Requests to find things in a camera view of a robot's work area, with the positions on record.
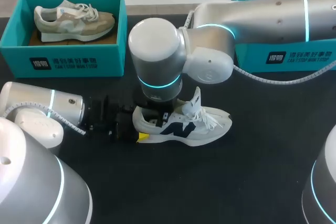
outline n logo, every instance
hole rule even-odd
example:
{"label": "n logo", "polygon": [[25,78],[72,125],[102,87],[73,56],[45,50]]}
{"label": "n logo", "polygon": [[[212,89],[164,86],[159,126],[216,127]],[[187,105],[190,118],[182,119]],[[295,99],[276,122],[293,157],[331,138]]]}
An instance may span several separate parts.
{"label": "n logo", "polygon": [[183,130],[183,123],[172,123],[169,125],[163,132],[161,132],[162,135],[169,135],[173,133],[174,136],[179,137],[188,137],[189,134],[196,128],[195,124],[190,122],[187,127]]}

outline shoe box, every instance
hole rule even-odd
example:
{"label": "shoe box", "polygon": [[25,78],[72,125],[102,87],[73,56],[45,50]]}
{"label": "shoe box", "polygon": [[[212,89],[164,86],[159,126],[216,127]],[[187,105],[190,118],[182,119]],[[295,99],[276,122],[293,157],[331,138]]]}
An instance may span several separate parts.
{"label": "shoe box", "polygon": [[250,73],[316,71],[336,60],[335,49],[336,39],[276,45],[239,44],[236,56],[239,66]]}
{"label": "shoe box", "polygon": [[120,77],[127,46],[124,0],[69,0],[91,4],[116,18],[113,33],[93,42],[43,43],[34,22],[36,6],[55,8],[63,0],[18,0],[0,41],[0,51],[16,78]]}

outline white sneaker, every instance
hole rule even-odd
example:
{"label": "white sneaker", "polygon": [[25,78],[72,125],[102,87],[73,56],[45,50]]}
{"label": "white sneaker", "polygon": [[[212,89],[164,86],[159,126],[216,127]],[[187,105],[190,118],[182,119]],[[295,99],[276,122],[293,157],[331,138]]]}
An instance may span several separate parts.
{"label": "white sneaker", "polygon": [[157,112],[137,107],[133,124],[138,132],[149,136],[139,143],[162,143],[177,140],[189,146],[199,146],[222,137],[231,128],[230,115],[223,110],[201,106],[201,90],[196,88],[189,102],[178,100],[175,111],[162,127],[156,126]]}
{"label": "white sneaker", "polygon": [[116,22],[110,13],[99,12],[86,4],[64,0],[53,9],[36,6],[34,21],[42,42],[76,39],[92,41],[101,38]]}

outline white shoelace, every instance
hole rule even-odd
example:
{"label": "white shoelace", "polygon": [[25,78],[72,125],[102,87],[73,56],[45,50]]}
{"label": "white shoelace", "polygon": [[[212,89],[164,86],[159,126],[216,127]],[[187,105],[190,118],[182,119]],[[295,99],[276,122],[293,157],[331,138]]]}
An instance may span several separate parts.
{"label": "white shoelace", "polygon": [[220,123],[209,115],[204,108],[197,111],[194,116],[188,116],[190,122],[203,122],[208,130],[213,130],[217,125],[223,128]]}
{"label": "white shoelace", "polygon": [[75,19],[84,18],[87,19],[87,21],[96,21],[99,18],[97,9],[92,8],[91,4],[76,4],[75,8],[79,8],[79,16],[75,17]]}

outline shoe sole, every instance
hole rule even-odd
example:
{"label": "shoe sole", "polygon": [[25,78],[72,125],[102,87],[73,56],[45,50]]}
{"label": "shoe sole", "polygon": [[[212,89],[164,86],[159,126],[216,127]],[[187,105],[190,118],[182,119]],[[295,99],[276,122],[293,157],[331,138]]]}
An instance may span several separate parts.
{"label": "shoe sole", "polygon": [[80,40],[83,42],[88,42],[88,41],[93,41],[96,39],[99,39],[109,33],[113,27],[111,27],[108,30],[105,30],[101,33],[98,34],[93,34],[93,35],[79,35],[79,34],[46,34],[46,33],[41,33],[41,41],[42,42],[57,42],[57,41],[63,41],[67,39],[76,39]]}
{"label": "shoe sole", "polygon": [[207,138],[207,139],[204,139],[204,140],[193,140],[193,139],[187,139],[187,138],[183,138],[183,137],[179,137],[179,136],[172,136],[172,135],[150,135],[148,138],[146,138],[144,140],[141,140],[141,141],[138,141],[138,143],[140,143],[140,144],[157,144],[157,143],[163,143],[163,142],[166,142],[166,141],[173,140],[173,141],[182,142],[182,143],[184,143],[188,146],[191,146],[191,147],[196,147],[196,146],[201,146],[201,145],[211,143],[211,142],[221,138],[226,133],[227,132],[223,133],[222,135],[212,137],[212,138]]}

